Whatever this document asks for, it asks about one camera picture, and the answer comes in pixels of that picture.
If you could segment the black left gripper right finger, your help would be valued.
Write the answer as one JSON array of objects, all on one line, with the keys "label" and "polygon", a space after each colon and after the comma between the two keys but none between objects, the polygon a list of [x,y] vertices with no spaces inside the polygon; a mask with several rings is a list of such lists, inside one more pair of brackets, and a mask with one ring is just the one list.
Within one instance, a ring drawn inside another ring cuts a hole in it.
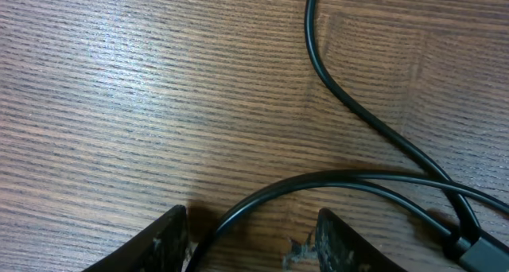
[{"label": "black left gripper right finger", "polygon": [[294,263],[316,259],[321,272],[406,272],[327,208],[318,212],[306,241],[291,239],[290,243],[291,249],[282,257],[284,271],[290,271]]}]

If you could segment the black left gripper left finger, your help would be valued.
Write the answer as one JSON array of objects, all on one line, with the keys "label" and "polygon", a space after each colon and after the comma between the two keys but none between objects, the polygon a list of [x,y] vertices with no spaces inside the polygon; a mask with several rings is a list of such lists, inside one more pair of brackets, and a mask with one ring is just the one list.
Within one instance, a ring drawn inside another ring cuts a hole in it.
[{"label": "black left gripper left finger", "polygon": [[188,237],[186,207],[176,205],[84,272],[181,272]]}]

